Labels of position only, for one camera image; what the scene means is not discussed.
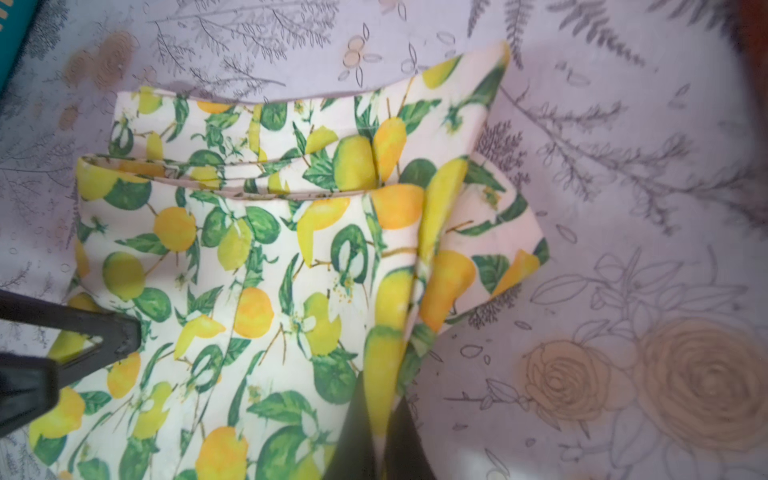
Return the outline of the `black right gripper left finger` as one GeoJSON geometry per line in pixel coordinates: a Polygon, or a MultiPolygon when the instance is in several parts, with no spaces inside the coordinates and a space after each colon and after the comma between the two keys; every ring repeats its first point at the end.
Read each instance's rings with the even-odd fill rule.
{"type": "Polygon", "coordinates": [[[373,480],[376,465],[373,437],[364,398],[364,376],[360,374],[350,402],[335,453],[323,480],[373,480]]]}

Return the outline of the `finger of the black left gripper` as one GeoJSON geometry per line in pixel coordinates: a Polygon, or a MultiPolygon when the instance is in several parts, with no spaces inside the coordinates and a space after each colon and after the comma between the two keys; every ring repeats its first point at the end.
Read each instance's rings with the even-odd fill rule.
{"type": "Polygon", "coordinates": [[[5,437],[53,409],[59,400],[55,360],[1,354],[1,436],[5,437]]]}
{"type": "Polygon", "coordinates": [[[63,364],[50,359],[43,361],[55,369],[61,387],[126,359],[142,345],[141,323],[135,318],[113,312],[90,312],[5,290],[1,292],[1,318],[100,339],[94,347],[63,364]]]}

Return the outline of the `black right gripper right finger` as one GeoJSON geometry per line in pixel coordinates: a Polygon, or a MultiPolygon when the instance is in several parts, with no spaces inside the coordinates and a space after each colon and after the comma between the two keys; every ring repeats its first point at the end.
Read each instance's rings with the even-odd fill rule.
{"type": "Polygon", "coordinates": [[[398,403],[390,418],[384,477],[388,480],[436,480],[405,400],[398,403]]]}

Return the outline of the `lemon print skirt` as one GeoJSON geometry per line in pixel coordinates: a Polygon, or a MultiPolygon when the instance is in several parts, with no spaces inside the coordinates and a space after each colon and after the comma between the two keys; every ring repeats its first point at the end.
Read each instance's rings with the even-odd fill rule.
{"type": "Polygon", "coordinates": [[[436,337],[548,258],[479,152],[506,44],[355,96],[117,96],[76,164],[67,303],[141,346],[60,392],[34,455],[63,479],[319,479],[348,409],[381,455],[436,337]]]}

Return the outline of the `red plaid skirt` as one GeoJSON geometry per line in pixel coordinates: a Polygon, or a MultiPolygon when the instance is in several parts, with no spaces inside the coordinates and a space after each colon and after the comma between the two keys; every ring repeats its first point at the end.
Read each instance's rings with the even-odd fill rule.
{"type": "Polygon", "coordinates": [[[767,72],[767,0],[735,1],[739,36],[755,78],[767,72]]]}

